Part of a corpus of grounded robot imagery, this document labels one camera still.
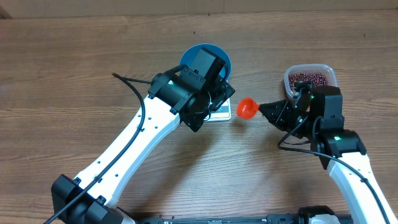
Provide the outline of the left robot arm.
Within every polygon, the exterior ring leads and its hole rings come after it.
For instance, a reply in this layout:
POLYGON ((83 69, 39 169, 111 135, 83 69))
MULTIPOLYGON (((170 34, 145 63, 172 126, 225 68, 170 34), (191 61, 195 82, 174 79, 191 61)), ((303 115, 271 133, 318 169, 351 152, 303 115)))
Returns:
POLYGON ((234 94, 229 71, 200 73, 177 66, 157 74, 136 115, 111 145, 73 179, 60 175, 51 188, 54 214, 47 222, 134 223, 116 208, 132 175, 180 123, 198 131, 234 94))

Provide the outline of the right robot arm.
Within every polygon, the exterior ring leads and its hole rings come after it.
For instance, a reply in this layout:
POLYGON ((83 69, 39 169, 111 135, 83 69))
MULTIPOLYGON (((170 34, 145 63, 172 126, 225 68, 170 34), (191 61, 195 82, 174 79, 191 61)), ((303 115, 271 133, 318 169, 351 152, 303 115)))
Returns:
POLYGON ((343 96, 336 86, 299 87, 295 102, 281 100, 259 105, 262 115, 285 136, 284 151, 301 152, 294 136, 307 138, 307 153, 319 157, 338 186, 354 223, 397 223, 371 169, 367 150, 355 131, 344 128, 343 96))

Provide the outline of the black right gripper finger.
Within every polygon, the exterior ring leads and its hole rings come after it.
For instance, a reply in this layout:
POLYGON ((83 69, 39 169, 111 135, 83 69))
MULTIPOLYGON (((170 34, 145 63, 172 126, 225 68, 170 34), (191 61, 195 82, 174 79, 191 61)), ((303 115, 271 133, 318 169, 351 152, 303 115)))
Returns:
POLYGON ((276 112, 270 112, 270 113, 264 113, 264 116, 276 128, 283 128, 284 127, 284 120, 281 119, 280 113, 276 112))
POLYGON ((287 100, 280 100, 273 103, 264 103, 259 105, 259 111, 264 116, 278 116, 288 103, 287 100))

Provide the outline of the orange scoop with blue handle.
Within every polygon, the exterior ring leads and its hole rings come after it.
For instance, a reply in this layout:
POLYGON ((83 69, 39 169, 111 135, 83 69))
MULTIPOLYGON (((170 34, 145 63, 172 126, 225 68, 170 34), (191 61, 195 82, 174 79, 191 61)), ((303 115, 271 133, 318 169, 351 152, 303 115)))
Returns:
POLYGON ((236 114, 242 119, 252 119, 258 110, 259 105, 252 98, 247 97, 237 105, 236 114))

